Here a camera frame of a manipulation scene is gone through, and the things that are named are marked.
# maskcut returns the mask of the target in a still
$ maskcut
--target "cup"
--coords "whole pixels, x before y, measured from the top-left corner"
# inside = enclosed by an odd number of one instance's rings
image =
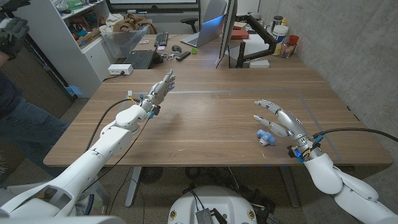
[[[289,42],[290,43],[293,43],[293,44],[295,44],[296,46],[297,46],[297,42],[299,41],[299,37],[298,36],[296,36],[296,35],[290,35],[290,37],[289,37]]]
[[[289,38],[285,38],[285,40],[282,43],[282,49],[280,50],[280,56],[288,58],[290,54],[293,52],[294,48],[296,48],[296,45],[290,42]]]

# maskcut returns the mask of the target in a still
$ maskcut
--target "black glove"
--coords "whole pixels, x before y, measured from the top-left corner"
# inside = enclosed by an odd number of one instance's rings
[[[14,12],[19,7],[30,5],[29,1],[30,0],[10,0],[7,3],[5,3],[3,6],[1,6],[1,8],[5,12]]]
[[[0,29],[0,51],[14,59],[21,50],[25,35],[29,31],[27,20],[15,17],[5,28]]]

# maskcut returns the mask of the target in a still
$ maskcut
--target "remote control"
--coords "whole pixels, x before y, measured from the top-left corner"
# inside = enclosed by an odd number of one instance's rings
[[[188,55],[190,55],[191,52],[184,52],[183,54],[181,54],[180,56],[176,57],[175,59],[178,61],[182,61],[182,59],[188,57]]]

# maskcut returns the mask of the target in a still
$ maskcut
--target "gray wall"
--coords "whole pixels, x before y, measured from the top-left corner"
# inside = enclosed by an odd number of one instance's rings
[[[265,24],[287,18],[298,56],[369,128],[398,136],[398,2],[261,0]],[[379,137],[394,164],[365,178],[398,212],[398,144]]]

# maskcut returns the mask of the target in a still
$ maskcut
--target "keyboard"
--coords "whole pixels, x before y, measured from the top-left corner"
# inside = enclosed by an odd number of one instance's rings
[[[168,32],[163,32],[159,33],[156,35],[156,40],[154,47],[156,46],[166,46],[167,45],[167,39],[169,39],[169,33]]]
[[[198,44],[198,38],[188,41],[188,43],[196,46]]]
[[[154,58],[154,51],[134,50],[130,53],[125,64],[131,64],[134,69],[148,69]]]

